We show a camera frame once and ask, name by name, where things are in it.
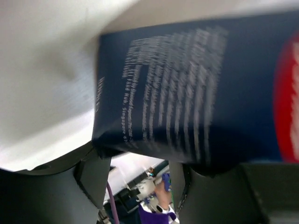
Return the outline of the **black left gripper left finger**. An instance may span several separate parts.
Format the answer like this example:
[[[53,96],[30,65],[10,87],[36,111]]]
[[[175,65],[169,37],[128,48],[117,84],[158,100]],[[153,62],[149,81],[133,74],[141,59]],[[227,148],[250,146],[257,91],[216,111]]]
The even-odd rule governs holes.
[[[31,171],[1,169],[0,222],[95,224],[110,163],[87,143]]]

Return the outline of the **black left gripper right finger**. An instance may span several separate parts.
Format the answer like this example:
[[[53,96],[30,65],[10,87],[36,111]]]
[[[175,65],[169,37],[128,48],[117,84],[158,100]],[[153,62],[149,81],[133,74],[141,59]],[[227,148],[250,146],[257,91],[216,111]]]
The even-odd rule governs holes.
[[[297,164],[241,164],[216,174],[170,162],[175,212],[182,224],[296,224]]]

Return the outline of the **blue Barilla pasta box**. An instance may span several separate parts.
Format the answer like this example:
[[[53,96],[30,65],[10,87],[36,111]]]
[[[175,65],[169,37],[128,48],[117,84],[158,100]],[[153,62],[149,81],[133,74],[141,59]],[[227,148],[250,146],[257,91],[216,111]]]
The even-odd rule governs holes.
[[[299,12],[102,35],[92,144],[232,167],[299,161]]]

